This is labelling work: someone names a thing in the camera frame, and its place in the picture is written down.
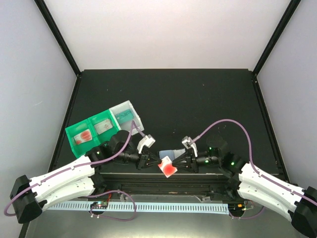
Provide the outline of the green plastic bin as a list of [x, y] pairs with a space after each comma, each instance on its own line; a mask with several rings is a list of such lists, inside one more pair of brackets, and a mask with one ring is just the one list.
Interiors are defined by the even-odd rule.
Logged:
[[93, 115], [65, 129], [71, 151], [76, 158], [108, 141], [119, 130], [121, 127], [110, 110]]

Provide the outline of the red circle white card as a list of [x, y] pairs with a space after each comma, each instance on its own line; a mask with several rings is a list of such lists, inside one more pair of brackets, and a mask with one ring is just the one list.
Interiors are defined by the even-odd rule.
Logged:
[[162, 158], [161, 163], [158, 165], [158, 167], [163, 172], [166, 178], [169, 178], [178, 171], [178, 169], [172, 165], [172, 161], [168, 156]]

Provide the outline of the pink card sleeve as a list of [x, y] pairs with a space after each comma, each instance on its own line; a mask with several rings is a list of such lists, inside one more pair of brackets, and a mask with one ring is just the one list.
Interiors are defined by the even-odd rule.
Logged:
[[102, 133], [108, 131], [109, 129], [112, 129], [113, 125], [112, 125], [110, 119], [105, 119], [105, 120], [95, 124], [94, 128], [95, 128], [97, 134], [102, 134]]

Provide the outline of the left black frame post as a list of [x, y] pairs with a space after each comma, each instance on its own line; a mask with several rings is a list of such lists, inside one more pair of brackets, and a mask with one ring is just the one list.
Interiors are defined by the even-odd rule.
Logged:
[[55, 40], [57, 41], [60, 49], [62, 50], [64, 56], [66, 57], [69, 65], [71, 66], [73, 72], [76, 76], [81, 75], [81, 70], [79, 69], [67, 43], [65, 42], [63, 35], [61, 34], [49, 8], [47, 7], [44, 0], [34, 0], [37, 8], [39, 9], [40, 13], [42, 14], [46, 24], [48, 25], [50, 31], [52, 32]]

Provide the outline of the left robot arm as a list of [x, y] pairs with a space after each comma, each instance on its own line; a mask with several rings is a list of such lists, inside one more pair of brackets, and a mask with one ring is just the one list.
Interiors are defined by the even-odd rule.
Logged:
[[110, 140], [87, 151], [77, 160], [42, 176], [15, 180], [10, 193], [10, 205], [18, 223], [28, 223], [48, 208], [78, 197], [103, 197], [106, 183], [99, 172], [104, 160], [133, 161], [143, 169], [159, 158], [148, 149], [154, 144], [151, 135], [144, 135], [137, 146], [128, 131], [120, 130]]

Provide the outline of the right black frame post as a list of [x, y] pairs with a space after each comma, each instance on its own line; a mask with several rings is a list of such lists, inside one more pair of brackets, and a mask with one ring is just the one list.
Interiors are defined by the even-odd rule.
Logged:
[[272, 50], [274, 49], [276, 43], [278, 42], [279, 38], [281, 37], [283, 31], [285, 30], [286, 26], [288, 25], [289, 21], [291, 20], [293, 14], [295, 13], [300, 3], [301, 3], [301, 0], [291, 0], [289, 2], [272, 36], [270, 37], [264, 51], [262, 52], [256, 66], [253, 69], [253, 75], [255, 76], [259, 75], [261, 69], [263, 68], [265, 62], [270, 56]]

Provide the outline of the left circuit board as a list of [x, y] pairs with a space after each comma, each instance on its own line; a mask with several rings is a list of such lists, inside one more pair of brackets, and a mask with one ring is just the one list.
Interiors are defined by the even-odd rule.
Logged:
[[90, 205], [92, 209], [106, 209], [108, 207], [107, 201], [96, 201]]

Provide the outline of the black aluminium rail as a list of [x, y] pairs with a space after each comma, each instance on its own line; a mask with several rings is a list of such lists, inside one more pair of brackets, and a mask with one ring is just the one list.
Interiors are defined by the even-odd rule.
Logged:
[[220, 192], [228, 178], [221, 174], [102, 174], [108, 189], [145, 195], [206, 195]]

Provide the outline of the circuit board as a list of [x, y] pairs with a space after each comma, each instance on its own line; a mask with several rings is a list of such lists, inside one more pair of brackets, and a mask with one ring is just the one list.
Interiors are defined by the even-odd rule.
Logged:
[[243, 203], [236, 203], [236, 204], [229, 204], [228, 205], [228, 209], [230, 211], [245, 211], [245, 210], [248, 210], [250, 208], [249, 206], [249, 202], [248, 201], [245, 201]]
[[107, 201], [96, 201], [90, 205], [92, 209], [106, 209], [108, 207]]

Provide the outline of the right circuit board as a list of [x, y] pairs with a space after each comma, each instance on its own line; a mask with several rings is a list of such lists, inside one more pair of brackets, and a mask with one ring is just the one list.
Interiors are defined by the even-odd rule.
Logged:
[[245, 201], [243, 203], [236, 203], [236, 204], [229, 204], [228, 205], [228, 209], [230, 211], [245, 211], [245, 210], [248, 210], [250, 208], [249, 206], [249, 202], [248, 201]]

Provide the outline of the white translucent bin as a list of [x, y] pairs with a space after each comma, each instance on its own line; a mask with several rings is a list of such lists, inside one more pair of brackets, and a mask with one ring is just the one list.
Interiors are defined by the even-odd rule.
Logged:
[[135, 123], [140, 131], [144, 130], [141, 118], [129, 100], [111, 107], [109, 111], [114, 115], [115, 122], [119, 125], [121, 130], [129, 132], [132, 122]]

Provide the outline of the teal card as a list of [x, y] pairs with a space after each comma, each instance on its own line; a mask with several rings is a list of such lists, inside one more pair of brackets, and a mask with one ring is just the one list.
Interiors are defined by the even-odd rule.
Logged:
[[130, 109], [124, 110], [115, 115], [115, 118], [119, 124], [124, 124], [134, 119], [134, 114]]

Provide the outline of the black frame post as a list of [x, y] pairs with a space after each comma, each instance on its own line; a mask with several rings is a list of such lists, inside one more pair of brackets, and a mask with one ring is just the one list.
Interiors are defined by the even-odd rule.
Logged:
[[265, 62], [270, 56], [272, 50], [274, 49], [276, 43], [278, 42], [279, 38], [281, 37], [283, 31], [285, 30], [286, 26], [288, 25], [289, 21], [291, 20], [293, 14], [295, 13], [300, 3], [301, 3], [301, 0], [291, 0], [289, 2], [272, 36], [270, 37], [264, 51], [262, 52], [256, 66], [253, 69], [253, 75], [255, 76], [259, 75], [261, 69], [263, 68]]
[[46, 24], [48, 25], [50, 31], [52, 32], [55, 40], [57, 41], [60, 49], [62, 50], [64, 56], [66, 57], [69, 65], [71, 66], [73, 72], [76, 76], [81, 75], [81, 70], [79, 69], [67, 43], [65, 42], [63, 35], [61, 34], [49, 8], [47, 7], [44, 0], [34, 0], [37, 8], [39, 9], [40, 13], [42, 14]]

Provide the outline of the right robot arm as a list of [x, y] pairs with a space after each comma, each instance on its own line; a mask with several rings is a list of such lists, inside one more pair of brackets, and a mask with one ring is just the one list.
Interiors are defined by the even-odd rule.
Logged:
[[185, 152], [172, 161], [178, 169], [198, 173], [201, 166], [217, 165], [228, 178], [225, 194], [231, 200], [239, 197], [252, 200], [280, 214], [301, 234], [317, 236], [317, 190], [287, 183], [259, 169], [244, 158], [230, 152], [219, 135], [207, 138], [207, 149], [198, 152], [193, 140], [182, 140]]

